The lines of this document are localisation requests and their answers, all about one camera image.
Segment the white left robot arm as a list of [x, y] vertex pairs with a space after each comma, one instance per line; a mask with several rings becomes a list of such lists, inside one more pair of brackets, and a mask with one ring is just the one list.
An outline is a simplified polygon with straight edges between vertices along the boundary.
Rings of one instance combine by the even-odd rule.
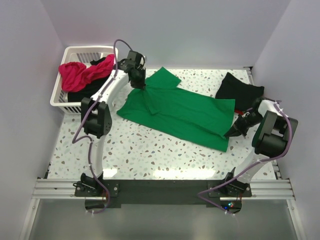
[[90, 98], [81, 101], [81, 127], [90, 137], [88, 150], [88, 170], [85, 170], [80, 181], [92, 196], [99, 196], [104, 190], [103, 148], [105, 138], [112, 128], [112, 102], [127, 84], [132, 88], [144, 89], [146, 79], [146, 57], [137, 51], [130, 50], [126, 58], [116, 61], [109, 78]]

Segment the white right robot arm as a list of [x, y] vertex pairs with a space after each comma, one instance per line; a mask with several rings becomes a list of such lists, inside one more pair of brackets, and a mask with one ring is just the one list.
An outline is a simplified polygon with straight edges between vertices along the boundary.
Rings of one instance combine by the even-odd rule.
[[250, 128], [258, 126], [252, 141], [252, 151], [245, 160], [232, 170], [232, 178], [223, 183], [223, 192], [235, 196], [242, 184], [249, 184], [253, 176], [268, 162], [284, 157], [291, 146], [298, 127], [298, 120], [289, 117], [280, 107], [280, 102], [259, 97], [252, 107], [239, 115], [225, 138], [247, 135]]

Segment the green t-shirt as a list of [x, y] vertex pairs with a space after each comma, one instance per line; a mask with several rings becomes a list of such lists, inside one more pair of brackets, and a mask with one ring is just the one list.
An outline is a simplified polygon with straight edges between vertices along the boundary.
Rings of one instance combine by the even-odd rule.
[[164, 67], [133, 89], [117, 114], [181, 140], [226, 152], [225, 133], [233, 123], [235, 100], [215, 99], [179, 88], [181, 80]]

